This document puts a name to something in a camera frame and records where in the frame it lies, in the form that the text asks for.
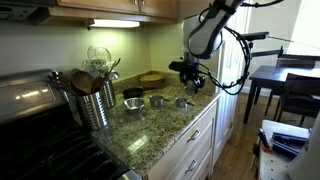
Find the under-cabinet light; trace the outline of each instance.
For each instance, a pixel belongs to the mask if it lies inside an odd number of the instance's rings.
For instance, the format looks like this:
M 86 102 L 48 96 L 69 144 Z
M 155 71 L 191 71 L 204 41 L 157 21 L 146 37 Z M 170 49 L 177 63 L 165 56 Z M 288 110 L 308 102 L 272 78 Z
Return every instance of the under-cabinet light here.
M 140 23 L 135 21 L 109 20 L 109 19 L 92 19 L 89 23 L 90 27 L 118 27 L 131 28 L 139 27 Z

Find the stove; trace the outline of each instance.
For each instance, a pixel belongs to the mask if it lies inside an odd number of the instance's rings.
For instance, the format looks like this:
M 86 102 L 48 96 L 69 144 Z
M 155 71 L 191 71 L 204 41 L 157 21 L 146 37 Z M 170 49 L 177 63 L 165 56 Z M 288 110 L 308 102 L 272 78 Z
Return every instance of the stove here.
M 141 179 L 74 120 L 51 72 L 0 77 L 0 179 Z

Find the floor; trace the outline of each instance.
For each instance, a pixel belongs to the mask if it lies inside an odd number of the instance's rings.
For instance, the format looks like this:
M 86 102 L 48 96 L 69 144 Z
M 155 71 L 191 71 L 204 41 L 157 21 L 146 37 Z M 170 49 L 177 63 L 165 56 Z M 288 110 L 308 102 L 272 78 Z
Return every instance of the floor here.
M 246 108 L 247 94 L 238 95 L 237 106 L 234 116 L 234 129 L 231 138 L 225 145 L 214 167 L 212 180 L 251 180 L 254 179 L 255 171 L 250 170 L 252 160 L 252 146 L 257 140 L 257 130 L 262 125 L 262 120 L 272 120 L 278 99 L 273 99 L 267 116 L 264 112 L 267 97 L 261 96 L 256 105 L 252 106 L 248 124 L 243 124 Z M 282 123 L 296 125 L 300 123 L 301 116 L 283 113 Z M 313 126 L 314 118 L 306 117 L 302 127 Z

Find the black chair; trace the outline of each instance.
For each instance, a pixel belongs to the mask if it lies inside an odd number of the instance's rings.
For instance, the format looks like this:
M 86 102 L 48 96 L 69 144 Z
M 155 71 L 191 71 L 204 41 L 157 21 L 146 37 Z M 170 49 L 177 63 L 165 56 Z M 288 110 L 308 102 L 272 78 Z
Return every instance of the black chair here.
M 305 68 L 313 69 L 315 66 L 315 60 L 298 60 L 298 59 L 287 59 L 287 58 L 278 58 L 276 67 L 291 67 L 291 68 Z M 268 98 L 268 103 L 264 115 L 268 114 L 269 106 L 271 104 L 273 95 L 280 95 L 282 93 L 281 89 L 272 89 Z
M 284 93 L 280 94 L 276 109 L 277 115 L 280 107 L 278 122 L 283 111 L 302 115 L 300 125 L 306 116 L 314 118 L 317 116 L 320 110 L 320 100 L 312 95 L 320 96 L 320 78 L 289 73 L 282 91 Z

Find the dark wooden table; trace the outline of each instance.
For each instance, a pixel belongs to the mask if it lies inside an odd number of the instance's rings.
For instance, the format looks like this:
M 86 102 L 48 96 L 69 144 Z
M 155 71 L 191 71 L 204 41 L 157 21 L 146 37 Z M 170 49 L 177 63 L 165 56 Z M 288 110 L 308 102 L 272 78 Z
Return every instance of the dark wooden table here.
M 243 119 L 244 124 L 248 123 L 248 118 L 250 115 L 254 96 L 256 96 L 255 98 L 255 104 L 256 104 L 260 95 L 261 88 L 273 89 L 273 88 L 281 87 L 283 83 L 286 81 L 288 73 L 320 77 L 320 69 L 317 69 L 317 68 L 303 69 L 303 68 L 287 68 L 287 67 L 276 68 L 275 66 L 260 66 L 249 77 L 249 79 L 252 80 L 252 82 L 250 86 L 246 112 L 244 114 L 244 119 Z

